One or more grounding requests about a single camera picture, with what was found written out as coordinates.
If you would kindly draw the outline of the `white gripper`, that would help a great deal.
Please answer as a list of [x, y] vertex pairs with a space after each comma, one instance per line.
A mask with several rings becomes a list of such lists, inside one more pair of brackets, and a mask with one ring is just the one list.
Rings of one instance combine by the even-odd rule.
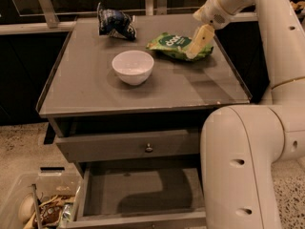
[[194, 14], [193, 18], [203, 25], [196, 29], [186, 50], [189, 59], [195, 59], [200, 51], [214, 38], [214, 30], [225, 28], [233, 16], [227, 13], [218, 0], [207, 0]]

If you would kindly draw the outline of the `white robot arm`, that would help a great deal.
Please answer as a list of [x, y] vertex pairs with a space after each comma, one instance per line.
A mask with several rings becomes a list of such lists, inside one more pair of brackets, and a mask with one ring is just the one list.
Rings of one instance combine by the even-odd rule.
[[187, 49], [195, 58], [215, 31], [254, 6], [268, 75], [269, 105], [212, 112], [201, 133], [207, 229], [281, 229], [271, 167], [305, 153], [305, 32], [289, 0], [208, 0]]

